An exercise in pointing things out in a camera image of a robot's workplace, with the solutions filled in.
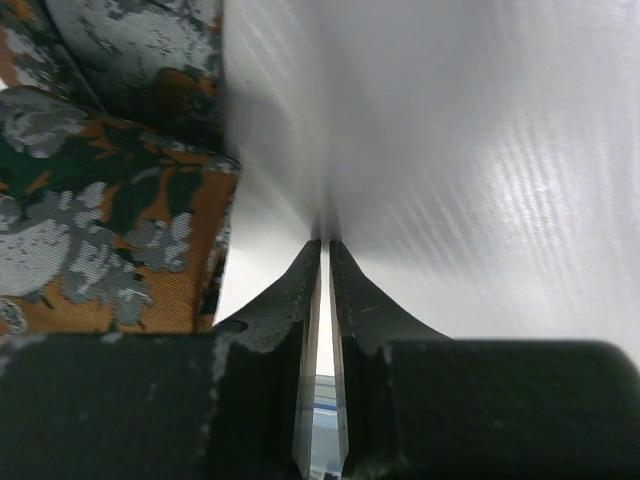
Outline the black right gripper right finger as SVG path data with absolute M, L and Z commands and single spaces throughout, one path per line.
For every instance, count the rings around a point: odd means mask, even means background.
M 635 479 L 639 374 L 612 344 L 457 340 L 330 245 L 346 479 Z

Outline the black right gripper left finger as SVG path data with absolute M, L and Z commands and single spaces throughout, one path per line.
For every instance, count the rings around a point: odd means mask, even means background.
M 5 479 L 305 479 L 321 245 L 204 334 L 1 346 Z

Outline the orange grey patterned tie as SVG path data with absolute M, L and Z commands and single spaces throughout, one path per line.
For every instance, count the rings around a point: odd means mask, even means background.
M 1 333 L 191 334 L 240 168 L 219 1 L 1 5 Z

